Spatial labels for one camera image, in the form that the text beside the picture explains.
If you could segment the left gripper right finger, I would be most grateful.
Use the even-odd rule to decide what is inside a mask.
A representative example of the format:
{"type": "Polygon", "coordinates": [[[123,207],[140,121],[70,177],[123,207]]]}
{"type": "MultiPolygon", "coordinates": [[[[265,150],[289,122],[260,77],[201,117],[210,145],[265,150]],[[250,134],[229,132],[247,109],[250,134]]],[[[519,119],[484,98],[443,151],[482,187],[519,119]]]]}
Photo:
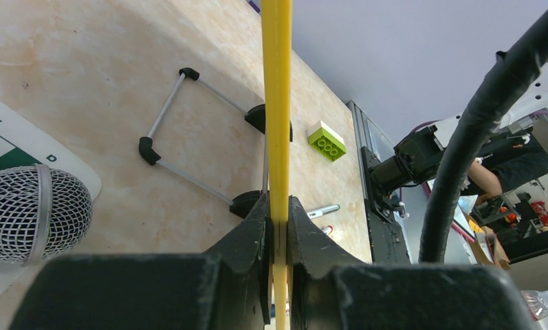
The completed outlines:
{"type": "Polygon", "coordinates": [[[336,275],[343,267],[366,265],[322,232],[302,203],[289,197],[287,223],[290,327],[348,329],[348,287],[336,275]]]}

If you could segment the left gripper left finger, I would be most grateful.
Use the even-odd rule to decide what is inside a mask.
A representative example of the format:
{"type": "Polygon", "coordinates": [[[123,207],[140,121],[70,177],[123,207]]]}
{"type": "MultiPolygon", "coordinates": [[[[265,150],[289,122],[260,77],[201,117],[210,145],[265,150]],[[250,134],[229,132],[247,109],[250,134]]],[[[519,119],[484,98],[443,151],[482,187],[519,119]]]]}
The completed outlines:
{"type": "Polygon", "coordinates": [[[263,329],[270,323],[270,195],[204,253],[217,258],[209,329],[263,329]]]}

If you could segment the yellow framed whiteboard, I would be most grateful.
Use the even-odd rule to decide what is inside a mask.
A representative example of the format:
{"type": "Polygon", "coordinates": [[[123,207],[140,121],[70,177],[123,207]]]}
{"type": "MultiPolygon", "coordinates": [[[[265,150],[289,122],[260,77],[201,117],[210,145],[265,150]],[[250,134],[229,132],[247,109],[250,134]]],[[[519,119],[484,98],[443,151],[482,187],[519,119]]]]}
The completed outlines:
{"type": "Polygon", "coordinates": [[[286,327],[287,223],[292,66],[292,2],[262,1],[263,73],[273,228],[276,328],[286,327]]]}

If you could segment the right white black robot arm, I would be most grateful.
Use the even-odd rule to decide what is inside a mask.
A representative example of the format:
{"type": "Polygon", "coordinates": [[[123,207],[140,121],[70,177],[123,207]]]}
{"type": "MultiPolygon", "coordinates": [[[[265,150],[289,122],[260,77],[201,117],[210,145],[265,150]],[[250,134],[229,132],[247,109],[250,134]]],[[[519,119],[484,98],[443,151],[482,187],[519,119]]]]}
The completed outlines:
{"type": "MultiPolygon", "coordinates": [[[[394,148],[394,155],[379,162],[371,159],[368,173],[380,192],[391,193],[409,183],[435,178],[444,151],[461,115],[423,124],[394,148]]],[[[536,139],[548,153],[548,66],[502,117],[478,152],[489,158],[501,151],[519,149],[536,139]]]]}

